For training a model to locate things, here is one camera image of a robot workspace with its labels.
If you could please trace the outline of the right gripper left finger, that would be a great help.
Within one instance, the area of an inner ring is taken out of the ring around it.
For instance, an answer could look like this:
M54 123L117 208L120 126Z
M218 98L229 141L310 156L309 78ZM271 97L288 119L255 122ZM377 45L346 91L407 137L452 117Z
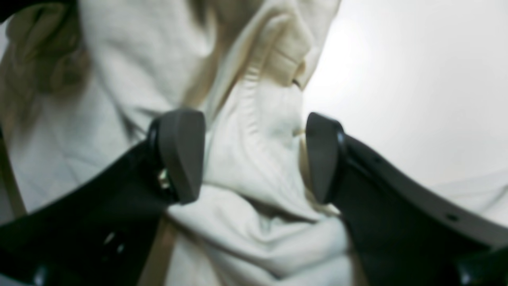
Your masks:
M206 124L176 109L80 188L0 230L1 275L23 286L134 286L160 218L198 199Z

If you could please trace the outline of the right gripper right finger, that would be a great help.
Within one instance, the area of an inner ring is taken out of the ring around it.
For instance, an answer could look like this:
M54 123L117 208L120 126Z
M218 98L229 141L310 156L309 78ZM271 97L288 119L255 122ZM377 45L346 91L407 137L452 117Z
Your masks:
M314 196L348 226L371 286L506 286L507 228L439 197L315 112L306 122Z

